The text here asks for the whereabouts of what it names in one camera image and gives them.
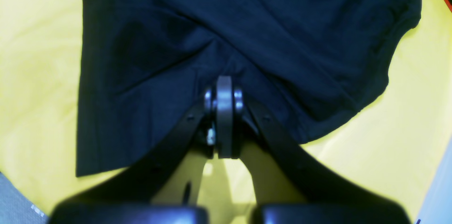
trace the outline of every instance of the dark blue t-shirt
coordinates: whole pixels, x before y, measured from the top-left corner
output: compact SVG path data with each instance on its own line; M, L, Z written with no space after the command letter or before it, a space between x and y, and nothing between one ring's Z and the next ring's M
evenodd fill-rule
M156 145L219 75L300 144L383 93L421 0L83 0L77 176Z

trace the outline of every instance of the blue object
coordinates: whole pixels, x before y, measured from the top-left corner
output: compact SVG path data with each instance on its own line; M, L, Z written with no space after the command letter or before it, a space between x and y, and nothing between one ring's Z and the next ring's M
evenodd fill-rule
M45 224L47 216L0 173L0 223Z
M452 140L418 214L420 224L452 223Z
M208 224L203 208L146 204L67 204L49 224Z
M257 224L402 224L407 218L395 205L265 205L257 208Z
M299 143L383 93L421 0L83 0L77 176L152 149L220 75Z

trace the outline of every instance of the yellow fabric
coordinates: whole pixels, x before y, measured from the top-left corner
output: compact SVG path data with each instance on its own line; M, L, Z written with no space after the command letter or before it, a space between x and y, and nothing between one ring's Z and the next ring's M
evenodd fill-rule
M82 0L0 0L0 171L45 213L118 171L77 179L75 132ZM452 129L452 13L423 0L400 42L386 92L303 147L346 178L401 203L414 219ZM240 161L213 160L199 195L213 224L243 223L254 201Z

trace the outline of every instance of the yellow surface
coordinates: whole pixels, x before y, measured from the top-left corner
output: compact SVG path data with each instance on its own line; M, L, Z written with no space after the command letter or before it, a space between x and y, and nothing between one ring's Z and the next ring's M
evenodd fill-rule
M0 0L0 171L50 213L58 201L118 171L77 179L75 132L82 0ZM452 13L423 0L397 48L386 92L349 123L303 147L393 198L414 219L452 129ZM254 200L240 161L211 161L199 203L213 224L243 223Z

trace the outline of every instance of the gray fabric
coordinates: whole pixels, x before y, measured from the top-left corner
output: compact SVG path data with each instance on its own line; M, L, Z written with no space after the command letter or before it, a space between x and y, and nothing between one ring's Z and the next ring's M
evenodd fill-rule
M0 173L0 224L45 224L47 216Z

